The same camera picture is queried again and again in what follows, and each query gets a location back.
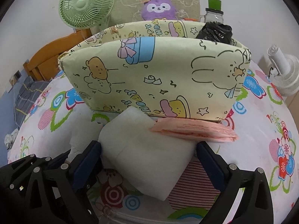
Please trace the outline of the white cloth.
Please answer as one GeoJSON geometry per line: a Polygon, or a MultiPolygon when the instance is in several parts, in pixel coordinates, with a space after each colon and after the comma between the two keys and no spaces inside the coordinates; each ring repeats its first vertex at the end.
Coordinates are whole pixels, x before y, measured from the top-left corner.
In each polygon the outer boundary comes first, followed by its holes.
{"type": "Polygon", "coordinates": [[[196,143],[153,133],[155,121],[130,107],[100,134],[102,154],[141,193],[164,201],[194,155],[196,143]]]}
{"type": "Polygon", "coordinates": [[[18,133],[19,130],[16,128],[15,130],[13,130],[11,133],[7,134],[4,137],[4,145],[6,146],[7,150],[10,150],[12,148],[18,133]]]}

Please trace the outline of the pink packet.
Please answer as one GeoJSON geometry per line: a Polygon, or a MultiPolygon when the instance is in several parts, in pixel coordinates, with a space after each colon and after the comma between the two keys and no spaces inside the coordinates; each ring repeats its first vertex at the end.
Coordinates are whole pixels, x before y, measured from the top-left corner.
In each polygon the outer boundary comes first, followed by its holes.
{"type": "Polygon", "coordinates": [[[193,141],[225,143],[238,139],[238,135],[232,129],[221,123],[187,118],[159,118],[150,130],[193,141]]]}

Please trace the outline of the black plastic bag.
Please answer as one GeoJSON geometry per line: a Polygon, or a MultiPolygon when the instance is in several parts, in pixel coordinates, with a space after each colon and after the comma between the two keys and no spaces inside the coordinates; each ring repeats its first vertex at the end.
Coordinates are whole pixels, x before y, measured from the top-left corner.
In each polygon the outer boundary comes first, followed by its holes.
{"type": "Polygon", "coordinates": [[[196,36],[197,39],[230,44],[232,27],[218,22],[207,22],[196,36]]]}

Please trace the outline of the floral tablecloth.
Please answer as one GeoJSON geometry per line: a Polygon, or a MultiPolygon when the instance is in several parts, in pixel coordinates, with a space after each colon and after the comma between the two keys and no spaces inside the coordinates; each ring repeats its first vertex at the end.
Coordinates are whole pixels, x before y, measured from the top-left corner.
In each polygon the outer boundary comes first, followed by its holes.
{"type": "MultiPolygon", "coordinates": [[[[30,154],[56,157],[72,143],[95,139],[115,117],[90,110],[59,72],[30,107],[8,161],[30,154]]],[[[264,170],[274,223],[282,223],[298,199],[298,130],[275,86],[255,63],[250,64],[245,86],[223,124],[236,132],[238,140],[210,143],[210,148],[242,170],[264,170]]],[[[194,157],[168,198],[160,201],[140,193],[106,163],[89,199],[101,223],[198,223],[220,194],[208,169],[194,157]]]]}

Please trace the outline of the yellow cartoon fabric box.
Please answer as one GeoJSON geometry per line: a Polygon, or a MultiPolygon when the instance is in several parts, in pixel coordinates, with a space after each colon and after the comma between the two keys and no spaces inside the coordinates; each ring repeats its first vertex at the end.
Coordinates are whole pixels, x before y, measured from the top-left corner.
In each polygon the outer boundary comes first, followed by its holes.
{"type": "Polygon", "coordinates": [[[92,110],[221,121],[249,68],[250,50],[198,38],[203,23],[118,24],[74,46],[59,67],[92,110]]]}

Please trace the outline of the white floor fan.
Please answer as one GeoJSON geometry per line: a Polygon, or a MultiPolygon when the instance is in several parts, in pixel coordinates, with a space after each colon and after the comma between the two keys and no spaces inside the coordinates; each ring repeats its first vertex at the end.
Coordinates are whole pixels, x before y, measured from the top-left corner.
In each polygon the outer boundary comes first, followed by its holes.
{"type": "Polygon", "coordinates": [[[273,69],[270,72],[270,81],[283,97],[298,92],[298,58],[284,54],[279,46],[273,44],[267,51],[273,69]]]}

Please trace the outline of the white crumpled cloth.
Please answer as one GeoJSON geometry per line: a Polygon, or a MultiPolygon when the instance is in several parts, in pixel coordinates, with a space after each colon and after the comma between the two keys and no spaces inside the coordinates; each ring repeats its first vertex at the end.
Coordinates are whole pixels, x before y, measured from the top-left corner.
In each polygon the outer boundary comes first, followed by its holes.
{"type": "Polygon", "coordinates": [[[16,128],[15,130],[13,130],[11,133],[7,134],[4,137],[4,145],[6,146],[7,150],[10,150],[12,148],[18,133],[19,130],[16,128]]]}

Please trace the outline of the green desk fan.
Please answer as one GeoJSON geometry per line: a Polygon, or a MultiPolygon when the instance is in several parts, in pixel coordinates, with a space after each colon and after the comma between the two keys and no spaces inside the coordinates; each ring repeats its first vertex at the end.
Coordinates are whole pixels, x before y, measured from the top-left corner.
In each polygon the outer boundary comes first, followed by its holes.
{"type": "Polygon", "coordinates": [[[115,0],[60,0],[59,16],[74,29],[100,31],[108,28],[115,0]]]}

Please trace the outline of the purple plush bunny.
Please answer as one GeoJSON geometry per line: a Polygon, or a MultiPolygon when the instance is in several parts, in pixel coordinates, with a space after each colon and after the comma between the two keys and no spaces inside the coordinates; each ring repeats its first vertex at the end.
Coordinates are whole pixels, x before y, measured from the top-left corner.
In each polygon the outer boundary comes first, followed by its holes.
{"type": "Polygon", "coordinates": [[[148,0],[144,3],[141,17],[143,20],[176,20],[176,8],[171,0],[148,0]]]}

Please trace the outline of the glass jar green lid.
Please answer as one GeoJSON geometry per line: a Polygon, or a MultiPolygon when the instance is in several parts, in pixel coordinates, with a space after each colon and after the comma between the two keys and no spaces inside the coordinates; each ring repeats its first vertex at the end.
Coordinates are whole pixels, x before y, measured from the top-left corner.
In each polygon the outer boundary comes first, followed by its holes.
{"type": "Polygon", "coordinates": [[[199,22],[224,23],[224,12],[221,10],[221,0],[208,0],[208,8],[206,8],[205,11],[205,15],[200,15],[199,22]]]}

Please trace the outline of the grey plaid pillow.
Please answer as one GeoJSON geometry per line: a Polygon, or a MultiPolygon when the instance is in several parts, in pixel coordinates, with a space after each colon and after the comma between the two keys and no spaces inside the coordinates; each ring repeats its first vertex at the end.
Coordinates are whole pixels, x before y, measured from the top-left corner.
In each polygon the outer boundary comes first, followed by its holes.
{"type": "Polygon", "coordinates": [[[22,83],[14,104],[14,118],[16,128],[20,129],[27,114],[34,112],[34,103],[48,86],[48,81],[34,81],[28,76],[22,83]]]}

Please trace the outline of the toothpick cup with scissors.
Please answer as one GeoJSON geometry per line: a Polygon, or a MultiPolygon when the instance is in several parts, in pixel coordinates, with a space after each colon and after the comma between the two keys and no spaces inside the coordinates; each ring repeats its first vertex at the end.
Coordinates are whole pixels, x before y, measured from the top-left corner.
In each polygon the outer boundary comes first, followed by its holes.
{"type": "Polygon", "coordinates": [[[182,18],[184,21],[194,21],[194,22],[198,22],[197,19],[192,19],[192,18],[182,18]]]}

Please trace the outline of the wooden bed headboard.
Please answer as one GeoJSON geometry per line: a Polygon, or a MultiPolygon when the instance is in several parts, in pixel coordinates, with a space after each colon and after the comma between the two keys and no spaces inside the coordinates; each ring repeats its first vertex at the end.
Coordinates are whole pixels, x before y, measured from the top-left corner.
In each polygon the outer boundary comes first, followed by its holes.
{"type": "Polygon", "coordinates": [[[23,64],[26,73],[36,81],[49,81],[59,72],[58,57],[91,35],[90,29],[76,29],[74,33],[48,43],[23,64]]]}

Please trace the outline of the wall socket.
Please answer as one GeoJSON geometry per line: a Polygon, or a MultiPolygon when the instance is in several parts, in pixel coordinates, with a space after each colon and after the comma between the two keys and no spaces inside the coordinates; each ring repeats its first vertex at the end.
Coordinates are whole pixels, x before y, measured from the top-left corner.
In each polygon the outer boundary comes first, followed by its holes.
{"type": "Polygon", "coordinates": [[[21,75],[21,73],[20,73],[19,70],[14,74],[14,78],[15,78],[16,80],[19,80],[19,78],[20,78],[21,76],[22,76],[22,75],[21,75]]]}

